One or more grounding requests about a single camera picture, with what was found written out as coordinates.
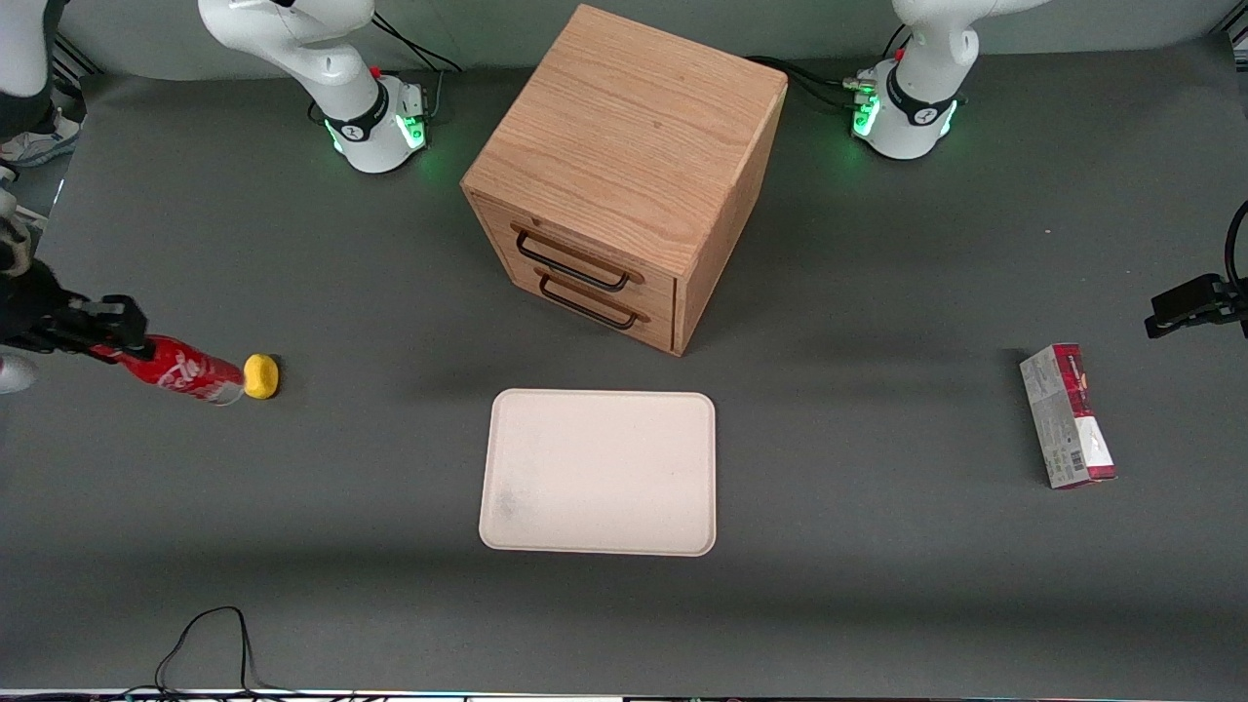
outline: person's shoe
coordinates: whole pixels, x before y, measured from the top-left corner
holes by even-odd
[[[56,129],[51,134],[27,131],[0,145],[0,161],[19,169],[41,166],[65,154],[72,154],[77,146],[80,125],[65,119],[56,110]]]

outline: cardboard box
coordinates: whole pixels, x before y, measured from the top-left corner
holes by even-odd
[[[1055,490],[1113,480],[1109,448],[1088,405],[1088,381],[1078,344],[1057,344],[1020,366],[1036,433]]]
[[[582,5],[462,186],[518,287],[679,356],[754,210],[786,87]]]

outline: gray wall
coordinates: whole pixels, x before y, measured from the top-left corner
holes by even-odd
[[[378,0],[412,40],[468,65],[534,65],[577,0]],[[887,0],[594,0],[645,24],[736,54],[780,57],[880,51],[896,29]],[[1053,0],[980,22],[993,54],[1147,49],[1209,31],[1236,0]],[[175,80],[276,75],[217,45],[195,0],[74,0],[62,31],[114,72]],[[407,50],[373,27],[351,41],[369,62],[409,67]]]

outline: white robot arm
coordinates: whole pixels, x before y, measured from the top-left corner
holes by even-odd
[[[328,41],[367,25],[373,0],[200,0],[217,41],[291,74],[326,116],[334,147],[357,170],[386,172],[426,145],[424,92],[374,77],[349,44]]]
[[[846,81],[860,91],[852,134],[890,159],[925,156],[948,134],[957,90],[980,57],[980,35],[971,25],[1048,1],[892,0],[914,34],[901,61],[885,60]]]

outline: gray tabletop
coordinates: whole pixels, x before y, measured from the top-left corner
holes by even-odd
[[[987,57],[915,164],[792,91],[680,360],[494,259],[458,180],[524,77],[448,77],[433,147],[383,176],[290,80],[94,86],[41,256],[154,331],[280,353],[286,386],[218,410],[66,356],[0,401],[6,686],[146,682],[233,603],[305,688],[1248,695],[1248,342],[1142,325],[1244,196],[1224,41]],[[1016,362],[1065,341],[1122,477],[1055,492]],[[513,386],[713,397],[714,551],[483,546]],[[228,687],[235,636],[206,622],[171,682]]]

